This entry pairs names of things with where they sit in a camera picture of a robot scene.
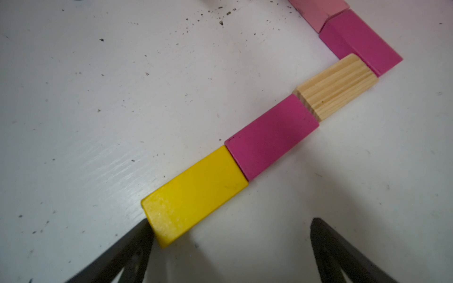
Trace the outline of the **light pink block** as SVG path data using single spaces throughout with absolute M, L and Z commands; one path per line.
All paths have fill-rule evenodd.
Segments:
M 289 0 L 289 3 L 318 34 L 326 22 L 350 8 L 343 0 Z

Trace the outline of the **magenta block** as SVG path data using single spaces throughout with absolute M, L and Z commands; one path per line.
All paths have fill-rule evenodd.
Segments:
M 384 75 L 403 60 L 351 9 L 330 19 L 319 37 L 338 59 L 355 54 L 377 77 Z
M 319 127 L 293 94 L 225 141 L 246 179 L 252 181 Z

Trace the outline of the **wooden block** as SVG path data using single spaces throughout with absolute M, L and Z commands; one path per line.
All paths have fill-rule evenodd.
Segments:
M 355 54 L 297 86 L 293 94 L 318 122 L 368 91 L 379 81 L 376 74 Z

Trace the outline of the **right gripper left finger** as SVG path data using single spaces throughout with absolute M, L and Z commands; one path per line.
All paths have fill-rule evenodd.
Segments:
M 120 283 L 141 283 L 145 277 L 154 240 L 147 219 L 140 221 L 70 283 L 110 283 L 120 274 Z

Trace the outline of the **yellow block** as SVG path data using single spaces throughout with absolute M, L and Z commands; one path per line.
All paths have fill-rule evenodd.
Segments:
M 166 248 L 247 186 L 231 153 L 221 146 L 149 194 L 141 206 L 159 246 Z

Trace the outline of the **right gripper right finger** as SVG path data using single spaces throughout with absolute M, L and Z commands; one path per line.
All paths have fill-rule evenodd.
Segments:
M 323 283 L 344 283 L 344 276 L 348 276 L 353 283 L 396 281 L 321 218 L 312 220 L 310 240 Z

